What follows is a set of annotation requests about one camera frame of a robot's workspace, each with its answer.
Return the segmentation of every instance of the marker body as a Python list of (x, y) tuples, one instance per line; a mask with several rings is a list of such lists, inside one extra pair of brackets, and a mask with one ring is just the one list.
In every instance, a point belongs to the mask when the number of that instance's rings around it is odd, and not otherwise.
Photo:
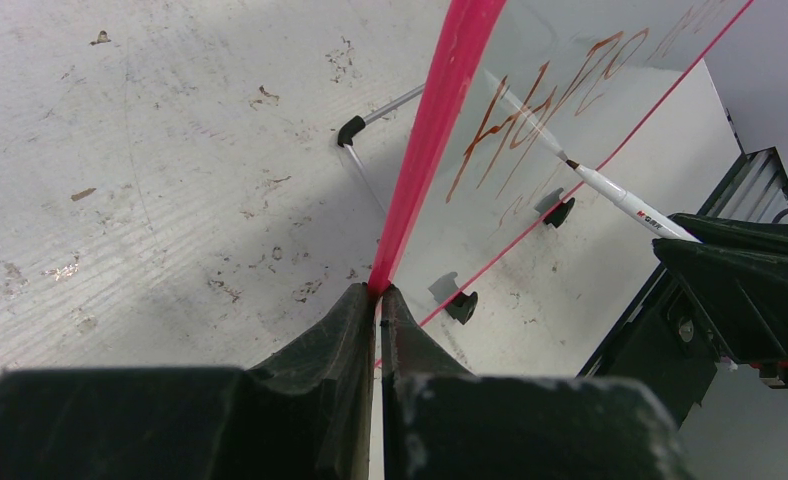
[(700, 242), (700, 240), (694, 238), (692, 234), (677, 225), (673, 220), (659, 213), (632, 193), (619, 187), (597, 170), (578, 165), (574, 168), (574, 171), (582, 177), (588, 186), (597, 190), (615, 204), (616, 207), (623, 210), (624, 213), (634, 218), (635, 221), (644, 225), (645, 228), (656, 235), (662, 238)]

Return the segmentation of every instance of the metal rod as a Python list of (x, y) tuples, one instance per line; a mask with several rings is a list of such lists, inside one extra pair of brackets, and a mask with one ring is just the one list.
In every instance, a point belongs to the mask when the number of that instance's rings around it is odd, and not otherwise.
[(367, 186), (368, 190), (370, 190), (371, 196), (373, 199), (376, 200), (376, 205), (382, 210), (382, 216), (385, 217), (388, 215), (388, 210), (382, 205), (382, 201), (379, 197), (376, 196), (376, 189), (373, 188), (373, 185), (370, 183), (370, 178), (368, 177), (367, 170), (365, 170), (365, 165), (362, 163), (361, 159), (359, 158), (356, 151), (353, 150), (352, 145), (344, 145), (344, 149), (347, 150), (347, 154), (350, 155), (350, 158), (353, 159), (353, 163), (356, 164), (356, 168), (359, 169), (359, 175), (362, 177), (362, 180), (365, 182), (365, 186)]
[(368, 125), (369, 123), (378, 120), (380, 117), (384, 117), (385, 115), (388, 115), (389, 113), (391, 113), (392, 110), (396, 110), (400, 108), (404, 103), (408, 102), (409, 100), (423, 93), (423, 89), (425, 87), (426, 87), (425, 83), (423, 85), (417, 86), (412, 90), (410, 90), (405, 95), (401, 95), (400, 97), (395, 98), (394, 100), (391, 101), (391, 103), (387, 105), (383, 105), (382, 107), (370, 112), (366, 117), (363, 118), (363, 120), (365, 121), (365, 125)]

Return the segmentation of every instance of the gray wall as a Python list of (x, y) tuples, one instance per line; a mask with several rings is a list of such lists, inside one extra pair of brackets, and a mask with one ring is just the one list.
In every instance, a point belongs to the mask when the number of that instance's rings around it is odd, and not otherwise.
[(749, 367), (719, 370), (680, 436), (698, 479), (788, 480), (788, 390), (771, 390)]
[(788, 172), (788, 0), (755, 0), (705, 59), (745, 151), (776, 146)]

